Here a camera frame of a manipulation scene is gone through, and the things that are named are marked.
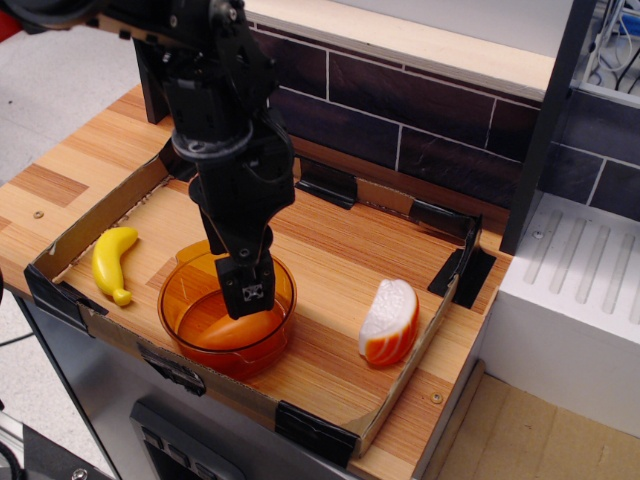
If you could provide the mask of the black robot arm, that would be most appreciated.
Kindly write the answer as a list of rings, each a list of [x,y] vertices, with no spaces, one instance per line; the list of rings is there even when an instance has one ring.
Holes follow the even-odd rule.
[[[38,30],[87,26],[139,45],[174,123],[171,144],[194,171],[189,188],[216,255],[228,313],[271,309],[270,220],[295,198],[294,151],[269,105],[275,63],[240,1],[5,1]]]

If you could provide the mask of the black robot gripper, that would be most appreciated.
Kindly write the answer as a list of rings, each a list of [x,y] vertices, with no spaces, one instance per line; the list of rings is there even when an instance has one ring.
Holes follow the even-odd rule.
[[[294,149],[282,116],[261,109],[224,140],[206,142],[175,131],[171,142],[195,166],[190,195],[212,231],[212,250],[230,255],[215,261],[228,315],[238,320],[270,311],[275,271],[266,255],[272,242],[268,223],[295,199]]]

